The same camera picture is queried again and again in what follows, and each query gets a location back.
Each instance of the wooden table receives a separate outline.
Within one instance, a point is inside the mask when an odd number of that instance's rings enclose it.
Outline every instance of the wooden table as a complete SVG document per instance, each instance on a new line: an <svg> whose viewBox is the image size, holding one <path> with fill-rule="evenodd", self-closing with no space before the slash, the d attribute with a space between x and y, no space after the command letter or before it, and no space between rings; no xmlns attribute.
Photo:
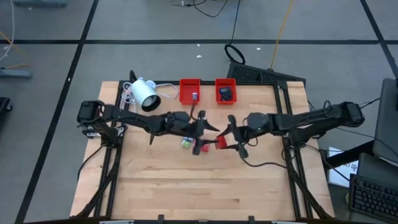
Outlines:
<svg viewBox="0 0 398 224"><path fill-rule="evenodd" d="M103 82L99 99L114 104L118 82ZM302 82L288 82L293 114L308 111L307 97ZM159 92L173 95L174 89L164 87ZM220 106L215 101L215 87L201 86L201 101L195 108L206 110L211 125L223 131L228 124L227 115L235 115L239 125L250 112L276 113L273 87L237 86L238 102ZM282 91L281 102L284 107ZM185 110L178 99L162 97L159 108L151 113ZM219 134L206 131L207 139ZM280 137L267 134L258 139L258 146L247 146L248 161L258 164L265 161L285 164L281 158ZM119 168L112 219L156 220L164 214L166 220L294 220L294 210L287 171L277 166L252 168L239 158L234 150L216 150L210 146L208 153L193 156L192 151L181 147L177 136L156 137L149 145L149 134L129 126ZM315 140L308 142L318 147ZM85 158L100 145L100 140L88 140ZM308 189L327 213L334 216L326 184L322 160L318 151L309 147L301 150ZM98 188L105 150L87 163L77 185L71 215L86 205ZM297 188L301 215L305 216L302 194ZM104 194L101 214L105 214L108 193Z"/></svg>

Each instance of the keyboard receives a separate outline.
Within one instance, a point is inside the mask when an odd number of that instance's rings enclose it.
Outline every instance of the keyboard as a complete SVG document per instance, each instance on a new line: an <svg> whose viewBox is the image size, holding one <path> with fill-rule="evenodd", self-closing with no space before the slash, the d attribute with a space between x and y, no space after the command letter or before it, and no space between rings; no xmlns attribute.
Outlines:
<svg viewBox="0 0 398 224"><path fill-rule="evenodd" d="M398 222L398 187L351 174L349 208L386 222Z"/></svg>
<svg viewBox="0 0 398 224"><path fill-rule="evenodd" d="M264 70L261 68L256 68L252 66L242 65L239 63L231 62L229 65L229 71L227 78L234 78L236 81L299 81L303 82L305 85L305 79L294 77L291 75L285 75L282 73L274 72L270 69Z"/></svg>

